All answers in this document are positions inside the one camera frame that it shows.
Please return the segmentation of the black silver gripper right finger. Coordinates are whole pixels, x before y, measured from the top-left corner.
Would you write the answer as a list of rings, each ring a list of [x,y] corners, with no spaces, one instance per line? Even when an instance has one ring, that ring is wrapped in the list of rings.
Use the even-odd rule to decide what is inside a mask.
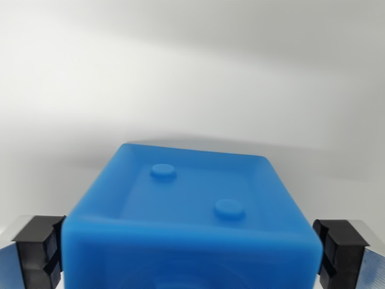
[[[323,288],[384,288],[384,242],[361,220],[316,219]]]

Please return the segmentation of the black silver gripper left finger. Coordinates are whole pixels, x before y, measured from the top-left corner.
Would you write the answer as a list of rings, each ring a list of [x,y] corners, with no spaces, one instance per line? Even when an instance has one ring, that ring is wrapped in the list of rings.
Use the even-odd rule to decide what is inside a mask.
[[[65,216],[22,215],[1,233],[1,288],[56,288]]]

